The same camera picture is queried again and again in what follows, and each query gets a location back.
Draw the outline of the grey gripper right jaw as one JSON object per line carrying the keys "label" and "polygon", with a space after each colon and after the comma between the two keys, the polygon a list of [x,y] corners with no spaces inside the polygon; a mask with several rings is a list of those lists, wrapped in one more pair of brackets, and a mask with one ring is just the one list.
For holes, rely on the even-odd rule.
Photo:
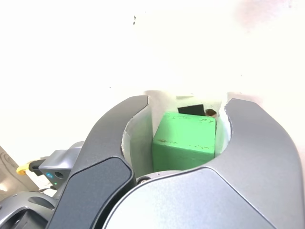
{"label": "grey gripper right jaw", "polygon": [[225,106],[226,149],[195,169],[129,191],[106,229],[298,229],[301,161],[284,128],[254,102]]}

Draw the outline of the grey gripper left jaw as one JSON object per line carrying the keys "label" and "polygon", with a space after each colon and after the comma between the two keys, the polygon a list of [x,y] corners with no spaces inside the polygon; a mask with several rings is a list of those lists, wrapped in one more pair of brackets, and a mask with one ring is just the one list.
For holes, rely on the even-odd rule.
{"label": "grey gripper left jaw", "polygon": [[133,96],[97,121],[82,146],[47,228],[103,227],[115,204],[136,186],[134,171],[123,156],[123,132],[148,104],[148,96]]}

